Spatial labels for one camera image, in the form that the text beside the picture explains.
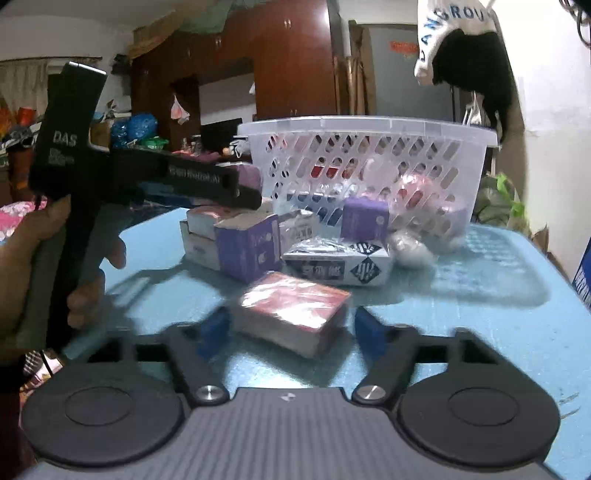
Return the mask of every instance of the product package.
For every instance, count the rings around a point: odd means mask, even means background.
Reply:
[[[228,208],[219,205],[206,205],[190,209],[187,212],[187,223],[189,232],[211,240],[215,240],[213,227],[222,220],[233,218],[241,213],[248,212],[246,209]],[[261,206],[257,210],[260,213],[273,213],[273,203],[270,198],[263,197]]]
[[[282,259],[303,278],[330,285],[383,285],[394,260],[382,242],[351,242],[315,237],[295,244]]]
[[[345,324],[348,292],[269,272],[232,307],[233,328],[306,358],[328,350]]]
[[[189,232],[189,225],[186,221],[180,222],[180,227],[185,257],[199,265],[219,271],[220,260],[215,240]]]
[[[281,234],[281,254],[302,240],[308,240],[317,235],[320,227],[318,216],[308,210],[294,210],[279,215],[279,230]]]
[[[348,198],[343,206],[340,236],[358,242],[383,240],[388,234],[389,218],[387,202]]]
[[[281,269],[277,215],[245,212],[218,222],[214,230],[224,273],[250,283]]]

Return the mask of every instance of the orange sticker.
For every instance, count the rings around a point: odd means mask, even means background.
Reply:
[[[391,41],[390,50],[403,55],[418,55],[418,44],[405,41]]]

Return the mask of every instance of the black cloth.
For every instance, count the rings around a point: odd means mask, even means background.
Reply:
[[[508,129],[513,79],[505,46],[496,32],[466,35],[454,30],[433,59],[433,83],[447,82],[484,96],[482,106],[496,128],[499,115],[503,136]]]

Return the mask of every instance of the purple box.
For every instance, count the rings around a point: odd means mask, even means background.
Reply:
[[[250,283],[281,269],[277,215],[246,212],[215,225],[222,272]]]
[[[340,236],[356,242],[382,240],[388,233],[389,219],[387,202],[368,198],[346,199]]]

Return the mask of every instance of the pink cloth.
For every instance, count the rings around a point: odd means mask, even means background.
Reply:
[[[46,201],[43,200],[40,208],[45,208],[45,205]],[[0,207],[0,243],[11,236],[23,217],[34,209],[34,202],[16,202]]]

